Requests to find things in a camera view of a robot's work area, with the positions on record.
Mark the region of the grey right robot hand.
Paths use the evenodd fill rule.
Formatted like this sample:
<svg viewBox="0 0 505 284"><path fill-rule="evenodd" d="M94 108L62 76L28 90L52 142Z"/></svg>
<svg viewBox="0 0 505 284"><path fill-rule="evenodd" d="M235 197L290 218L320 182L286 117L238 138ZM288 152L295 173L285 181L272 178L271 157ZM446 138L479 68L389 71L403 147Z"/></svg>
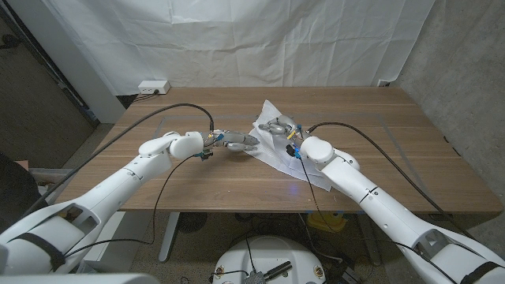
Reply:
<svg viewBox="0 0 505 284"><path fill-rule="evenodd" d="M299 148L305 139L311 135L301 129L291 117L280 115L270 121L259 124L259 129L267 131L274 136L281 136L283 139L288 140L296 148Z"/></svg>

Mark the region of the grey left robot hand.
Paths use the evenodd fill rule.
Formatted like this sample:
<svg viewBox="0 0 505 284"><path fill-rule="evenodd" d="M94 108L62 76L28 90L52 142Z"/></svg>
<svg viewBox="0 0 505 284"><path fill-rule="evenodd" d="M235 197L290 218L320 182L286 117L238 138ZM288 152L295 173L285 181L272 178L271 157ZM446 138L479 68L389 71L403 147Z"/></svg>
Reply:
<svg viewBox="0 0 505 284"><path fill-rule="evenodd" d="M230 151L253 151L260 143L254 136L232 130L217 129L209 133L201 133L201 136L204 149L225 147Z"/></svg>

